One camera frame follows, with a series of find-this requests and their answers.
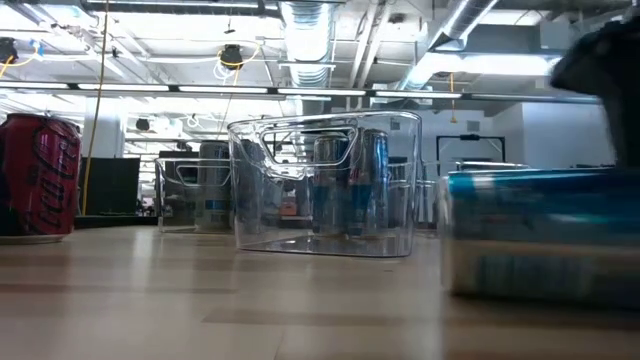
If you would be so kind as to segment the black frame stand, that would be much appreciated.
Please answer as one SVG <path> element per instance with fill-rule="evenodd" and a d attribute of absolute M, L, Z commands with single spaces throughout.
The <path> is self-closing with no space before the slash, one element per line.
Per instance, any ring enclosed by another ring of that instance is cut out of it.
<path fill-rule="evenodd" d="M 478 134 L 461 134 L 461 135 L 437 135 L 436 136 L 436 161 L 440 161 L 441 154 L 441 145 L 440 142 L 442 139 L 457 139 L 460 141 L 480 141 L 486 140 L 490 144 L 494 146 L 498 150 L 501 155 L 501 162 L 506 162 L 506 139 L 502 136 L 483 136 Z M 498 148 L 493 144 L 493 140 L 497 140 L 500 143 L 500 147 Z"/>

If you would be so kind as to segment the red Coca-Cola can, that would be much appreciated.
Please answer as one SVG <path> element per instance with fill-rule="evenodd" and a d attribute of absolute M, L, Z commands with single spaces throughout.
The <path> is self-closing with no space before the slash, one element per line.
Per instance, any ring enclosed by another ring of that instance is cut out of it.
<path fill-rule="evenodd" d="M 65 119 L 11 113 L 0 124 L 0 244 L 59 242 L 78 210 L 81 134 Z"/>

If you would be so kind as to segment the silver corrugated ceiling duct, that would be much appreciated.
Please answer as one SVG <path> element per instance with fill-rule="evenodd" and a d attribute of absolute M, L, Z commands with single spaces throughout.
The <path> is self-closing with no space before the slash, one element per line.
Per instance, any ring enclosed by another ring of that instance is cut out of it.
<path fill-rule="evenodd" d="M 329 83 L 330 36 L 334 5 L 330 3 L 281 2 L 284 40 L 292 86 L 326 88 Z"/>

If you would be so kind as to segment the black round ceiling device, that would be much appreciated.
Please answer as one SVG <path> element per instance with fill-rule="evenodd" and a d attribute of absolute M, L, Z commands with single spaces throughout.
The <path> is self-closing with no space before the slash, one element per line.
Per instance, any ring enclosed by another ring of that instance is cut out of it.
<path fill-rule="evenodd" d="M 226 44 L 219 55 L 220 63 L 228 70 L 237 70 L 243 66 L 241 46 L 239 44 Z"/>
<path fill-rule="evenodd" d="M 0 37 L 0 64 L 12 64 L 18 59 L 15 39 L 12 37 Z"/>

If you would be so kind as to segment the black aluminium table frame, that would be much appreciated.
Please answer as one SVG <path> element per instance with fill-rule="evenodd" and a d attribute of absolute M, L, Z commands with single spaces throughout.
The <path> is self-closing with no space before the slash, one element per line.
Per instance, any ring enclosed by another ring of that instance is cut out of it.
<path fill-rule="evenodd" d="M 154 216 L 87 215 L 77 216 L 74 220 L 75 230 L 157 225 L 158 218 Z"/>

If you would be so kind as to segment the silver diagonal ceiling duct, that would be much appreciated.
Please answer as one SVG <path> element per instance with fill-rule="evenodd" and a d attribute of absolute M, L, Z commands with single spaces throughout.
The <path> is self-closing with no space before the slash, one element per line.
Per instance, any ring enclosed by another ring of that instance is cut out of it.
<path fill-rule="evenodd" d="M 438 72 L 456 72 L 457 53 L 469 34 L 500 0 L 450 0 L 444 16 L 430 31 L 426 51 L 396 85 L 396 90 L 417 91 Z"/>

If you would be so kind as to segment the long linear light fixture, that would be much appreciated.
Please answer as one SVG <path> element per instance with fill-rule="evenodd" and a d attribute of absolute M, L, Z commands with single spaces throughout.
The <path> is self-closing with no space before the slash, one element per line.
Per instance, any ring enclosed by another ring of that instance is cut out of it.
<path fill-rule="evenodd" d="M 57 91 L 95 92 L 123 96 L 302 96 L 302 97 L 365 97 L 377 99 L 412 100 L 463 100 L 495 102 L 537 102 L 563 104 L 596 104 L 599 100 L 589 96 L 543 96 L 525 94 L 456 93 L 434 91 L 401 91 L 375 89 L 334 89 L 334 88 L 280 88 L 255 86 L 211 86 L 211 85 L 157 85 L 157 84 L 97 84 L 97 83 L 55 83 L 0 81 L 0 89 L 11 91 Z"/>

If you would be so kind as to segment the clear plastic bin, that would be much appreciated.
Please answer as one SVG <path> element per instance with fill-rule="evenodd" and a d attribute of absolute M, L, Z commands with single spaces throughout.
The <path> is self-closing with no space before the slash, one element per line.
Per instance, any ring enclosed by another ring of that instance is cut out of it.
<path fill-rule="evenodd" d="M 314 141 L 332 132 L 350 140 L 358 129 L 378 129 L 388 134 L 389 224 L 377 237 L 347 234 L 351 197 L 344 199 L 346 230 L 342 236 L 324 237 L 313 232 L 312 181 L 318 163 L 313 161 Z M 360 111 L 322 115 L 245 120 L 229 125 L 231 172 L 235 200 L 235 239 L 242 250 L 374 258 L 406 257 L 413 246 L 417 182 L 422 171 L 422 119 L 406 111 Z M 240 141 L 251 140 L 263 153 L 254 164 L 262 173 L 260 231 L 246 234 L 237 217 L 237 162 Z"/>
<path fill-rule="evenodd" d="M 199 159 L 158 158 L 155 160 L 157 216 L 163 233 L 228 233 L 233 227 L 231 190 L 230 227 L 226 230 L 200 231 L 196 226 L 196 201 Z"/>
<path fill-rule="evenodd" d="M 490 162 L 490 161 L 454 161 L 450 165 L 455 166 L 453 172 L 469 172 L 469 171 L 490 171 L 490 170 L 523 170 L 528 169 L 528 165 Z M 423 211 L 426 216 L 426 229 L 432 232 L 437 230 L 438 221 L 438 184 L 441 175 L 437 171 L 434 180 L 424 180 L 421 186 L 426 191 Z"/>

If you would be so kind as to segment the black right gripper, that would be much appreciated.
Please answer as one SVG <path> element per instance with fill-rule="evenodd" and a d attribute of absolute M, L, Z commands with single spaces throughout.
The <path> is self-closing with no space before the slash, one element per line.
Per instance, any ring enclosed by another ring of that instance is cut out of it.
<path fill-rule="evenodd" d="M 616 165 L 640 168 L 640 17 L 581 36 L 554 65 L 553 88 L 605 98 Z"/>

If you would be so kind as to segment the black partition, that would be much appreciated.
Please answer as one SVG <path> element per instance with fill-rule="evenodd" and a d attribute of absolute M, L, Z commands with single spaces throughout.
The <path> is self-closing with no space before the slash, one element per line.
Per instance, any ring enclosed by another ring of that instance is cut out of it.
<path fill-rule="evenodd" d="M 80 215 L 134 215 L 139 188 L 139 158 L 92 158 L 88 180 L 88 202 L 83 213 L 86 159 L 79 175 Z"/>

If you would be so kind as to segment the white pillar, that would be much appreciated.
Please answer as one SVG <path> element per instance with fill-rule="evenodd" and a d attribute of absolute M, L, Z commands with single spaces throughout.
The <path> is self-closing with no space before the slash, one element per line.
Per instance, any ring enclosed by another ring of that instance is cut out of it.
<path fill-rule="evenodd" d="M 95 117 L 97 99 L 85 99 L 84 125 L 82 130 L 82 155 L 97 158 L 122 158 L 128 120 L 127 106 L 121 99 L 102 98 L 98 117 Z"/>

